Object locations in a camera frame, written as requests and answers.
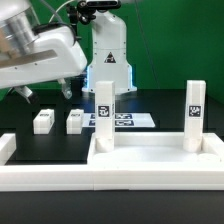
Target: small white block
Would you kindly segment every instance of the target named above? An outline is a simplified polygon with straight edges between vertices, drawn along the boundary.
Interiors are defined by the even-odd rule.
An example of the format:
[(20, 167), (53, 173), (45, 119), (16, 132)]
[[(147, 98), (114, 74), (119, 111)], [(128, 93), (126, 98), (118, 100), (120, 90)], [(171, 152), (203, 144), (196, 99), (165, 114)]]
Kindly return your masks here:
[(33, 121), (34, 134), (48, 134), (54, 121), (54, 110), (41, 110)]
[(66, 121), (67, 134), (81, 134), (84, 110), (71, 110)]

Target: green wall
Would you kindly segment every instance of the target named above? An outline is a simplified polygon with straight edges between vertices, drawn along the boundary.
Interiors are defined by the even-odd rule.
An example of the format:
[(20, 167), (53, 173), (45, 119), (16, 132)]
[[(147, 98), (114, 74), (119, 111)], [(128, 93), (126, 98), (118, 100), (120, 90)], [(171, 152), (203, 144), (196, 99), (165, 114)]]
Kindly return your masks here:
[[(48, 22), (49, 11), (38, 0), (32, 2), (40, 21)], [(48, 2), (57, 8), (65, 1)], [(127, 23), (127, 57), (134, 67), (136, 86), (183, 89), (186, 80), (202, 79), (207, 81), (208, 94), (224, 103), (224, 1), (143, 0), (138, 9), (142, 26), (135, 4), (113, 11)], [(61, 15), (66, 20), (66, 13)], [(79, 25), (79, 34), (90, 62), (91, 27)]]

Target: white block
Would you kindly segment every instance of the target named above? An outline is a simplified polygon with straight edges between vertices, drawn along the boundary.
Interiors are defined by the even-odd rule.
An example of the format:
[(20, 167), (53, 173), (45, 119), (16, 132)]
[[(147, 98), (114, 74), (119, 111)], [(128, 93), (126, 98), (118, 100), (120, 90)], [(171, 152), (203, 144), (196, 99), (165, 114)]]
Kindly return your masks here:
[(205, 89), (205, 81), (187, 81), (183, 148), (189, 152), (201, 150)]
[(71, 110), (66, 121), (67, 134), (81, 134), (84, 110)]
[(113, 81), (96, 83), (96, 146), (100, 152), (114, 149), (115, 84)]
[(54, 121), (54, 110), (41, 110), (33, 121), (34, 134), (48, 134)]
[(4, 134), (0, 138), (0, 165), (5, 165), (16, 150), (15, 134)]

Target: white platform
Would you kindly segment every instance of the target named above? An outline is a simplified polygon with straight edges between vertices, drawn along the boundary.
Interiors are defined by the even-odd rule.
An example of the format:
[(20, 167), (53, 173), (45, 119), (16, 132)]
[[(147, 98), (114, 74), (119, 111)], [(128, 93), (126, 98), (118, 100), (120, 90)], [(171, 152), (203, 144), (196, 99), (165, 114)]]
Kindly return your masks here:
[(0, 191), (224, 190), (224, 143), (203, 134), (202, 151), (182, 150), (183, 133), (116, 133), (115, 150), (87, 165), (2, 166)]
[[(95, 114), (85, 113), (83, 127), (95, 127)], [(116, 113), (116, 128), (154, 128), (155, 123), (150, 113)]]

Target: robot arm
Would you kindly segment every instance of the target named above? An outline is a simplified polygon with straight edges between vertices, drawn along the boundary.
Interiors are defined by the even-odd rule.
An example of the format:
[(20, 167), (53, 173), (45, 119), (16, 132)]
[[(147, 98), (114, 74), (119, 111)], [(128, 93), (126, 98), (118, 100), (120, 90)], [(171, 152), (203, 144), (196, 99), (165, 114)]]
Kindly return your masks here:
[(0, 89), (15, 88), (28, 98), (22, 86), (60, 80), (69, 98), (64, 79), (80, 75), (86, 57), (71, 28), (59, 24), (34, 32), (38, 25), (29, 0), (1, 1)]

